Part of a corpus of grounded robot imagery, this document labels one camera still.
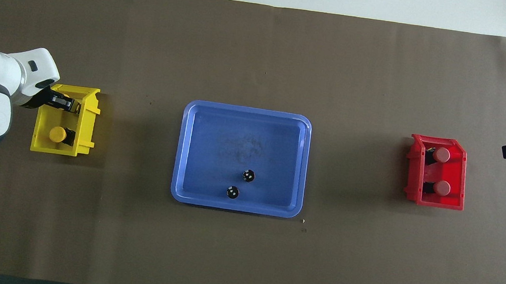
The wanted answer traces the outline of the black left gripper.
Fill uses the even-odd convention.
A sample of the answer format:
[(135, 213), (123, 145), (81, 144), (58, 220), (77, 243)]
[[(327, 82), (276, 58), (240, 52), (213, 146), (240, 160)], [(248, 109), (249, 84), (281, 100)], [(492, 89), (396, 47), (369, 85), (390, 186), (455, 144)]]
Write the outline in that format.
[(55, 93), (51, 87), (47, 86), (19, 106), (31, 110), (41, 106), (50, 106), (70, 113), (72, 112), (72, 104), (74, 103), (75, 100), (73, 98), (61, 93)]

